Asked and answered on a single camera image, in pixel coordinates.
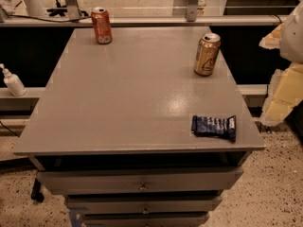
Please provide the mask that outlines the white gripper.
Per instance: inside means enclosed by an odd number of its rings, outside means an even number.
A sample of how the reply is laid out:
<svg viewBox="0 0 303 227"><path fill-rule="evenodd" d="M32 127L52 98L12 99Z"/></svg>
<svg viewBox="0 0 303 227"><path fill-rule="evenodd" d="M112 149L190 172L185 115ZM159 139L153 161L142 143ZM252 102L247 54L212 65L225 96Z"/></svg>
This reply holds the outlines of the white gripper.
<svg viewBox="0 0 303 227"><path fill-rule="evenodd" d="M258 44L265 49L279 49L280 56L292 64L272 75L268 96L259 121L276 126L303 100L303 1Z"/></svg>

